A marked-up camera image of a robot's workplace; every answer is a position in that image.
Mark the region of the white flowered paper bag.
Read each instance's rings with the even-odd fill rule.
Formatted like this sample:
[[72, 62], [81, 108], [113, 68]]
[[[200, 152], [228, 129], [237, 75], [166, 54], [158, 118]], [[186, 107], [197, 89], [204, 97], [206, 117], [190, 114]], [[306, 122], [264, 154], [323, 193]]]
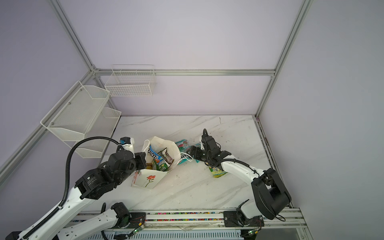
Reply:
[[159, 137], [145, 140], [142, 152], [146, 154], [145, 168], [136, 171], [131, 184], [138, 189], [152, 190], [179, 164], [193, 160], [186, 151], [180, 151], [175, 142]]

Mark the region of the blue M&M's packet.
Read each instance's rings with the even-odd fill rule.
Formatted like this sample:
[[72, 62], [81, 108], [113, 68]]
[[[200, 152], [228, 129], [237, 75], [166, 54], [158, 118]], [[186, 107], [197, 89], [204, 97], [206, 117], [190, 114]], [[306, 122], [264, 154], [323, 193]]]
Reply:
[[156, 151], [152, 148], [151, 145], [149, 145], [148, 154], [153, 158], [153, 160], [157, 164], [164, 160], [163, 156], [161, 154], [156, 153]]

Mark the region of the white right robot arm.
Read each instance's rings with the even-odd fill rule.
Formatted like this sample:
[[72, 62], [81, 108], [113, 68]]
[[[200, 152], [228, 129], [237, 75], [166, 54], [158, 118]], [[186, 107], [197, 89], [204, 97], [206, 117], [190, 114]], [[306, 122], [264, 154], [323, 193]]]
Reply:
[[232, 174], [251, 186], [254, 198], [237, 207], [236, 224], [249, 226], [258, 218], [286, 221], [280, 212], [291, 203], [292, 197], [277, 171], [272, 168], [259, 169], [239, 160], [232, 153], [222, 150], [221, 145], [206, 131], [201, 136], [200, 146], [190, 147], [187, 154], [211, 168]]

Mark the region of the green Fox's Spring Tea bag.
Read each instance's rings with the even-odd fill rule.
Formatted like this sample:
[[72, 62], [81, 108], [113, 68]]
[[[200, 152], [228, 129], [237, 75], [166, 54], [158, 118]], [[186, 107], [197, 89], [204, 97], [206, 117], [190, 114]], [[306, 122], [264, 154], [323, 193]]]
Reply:
[[167, 172], [169, 170], [169, 167], [167, 166], [165, 160], [157, 164], [154, 160], [152, 161], [153, 170], [160, 171], [160, 172]]

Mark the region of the brown chocolate bar wrapper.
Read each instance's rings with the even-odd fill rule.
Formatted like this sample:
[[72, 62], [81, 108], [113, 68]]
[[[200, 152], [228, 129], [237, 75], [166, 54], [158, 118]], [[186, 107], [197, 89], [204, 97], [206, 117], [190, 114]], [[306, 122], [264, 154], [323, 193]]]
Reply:
[[162, 151], [162, 155], [163, 155], [163, 158], [167, 164], [168, 167], [170, 167], [173, 162], [174, 162], [174, 158], [172, 158], [169, 154], [169, 151], [167, 148], [165, 148], [163, 151]]

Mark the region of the pink Fox's fruits candy bag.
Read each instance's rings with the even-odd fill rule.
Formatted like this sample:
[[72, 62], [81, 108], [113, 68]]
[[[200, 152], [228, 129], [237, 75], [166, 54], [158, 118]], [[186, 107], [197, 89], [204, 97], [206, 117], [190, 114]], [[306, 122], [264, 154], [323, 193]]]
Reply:
[[153, 165], [151, 163], [146, 163], [146, 169], [147, 170], [152, 170], [153, 169]]

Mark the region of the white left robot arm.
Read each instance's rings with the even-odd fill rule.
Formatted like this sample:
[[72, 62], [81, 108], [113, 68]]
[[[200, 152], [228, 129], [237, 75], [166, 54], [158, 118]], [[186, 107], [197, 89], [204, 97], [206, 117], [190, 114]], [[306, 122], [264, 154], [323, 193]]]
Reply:
[[146, 167], [146, 154], [120, 150], [107, 162], [86, 172], [63, 199], [40, 220], [24, 231], [11, 232], [8, 240], [83, 240], [106, 229], [137, 227], [139, 217], [131, 214], [124, 203], [119, 202], [98, 216], [72, 227], [67, 224], [85, 207], [105, 193], [117, 188], [124, 180]]

